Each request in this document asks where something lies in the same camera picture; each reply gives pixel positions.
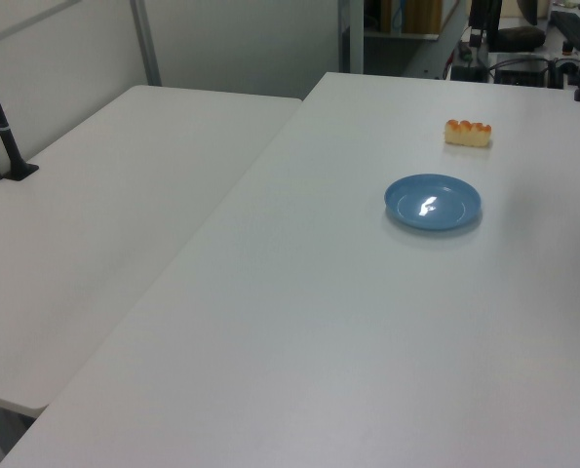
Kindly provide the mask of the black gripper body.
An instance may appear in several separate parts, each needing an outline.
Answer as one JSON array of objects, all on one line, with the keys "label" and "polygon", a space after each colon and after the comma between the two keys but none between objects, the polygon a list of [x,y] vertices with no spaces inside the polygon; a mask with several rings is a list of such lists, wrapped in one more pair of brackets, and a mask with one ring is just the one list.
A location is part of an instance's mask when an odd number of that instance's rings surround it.
[{"label": "black gripper body", "polygon": [[472,29],[491,29],[499,21],[501,0],[471,0],[468,2],[468,25]]}]

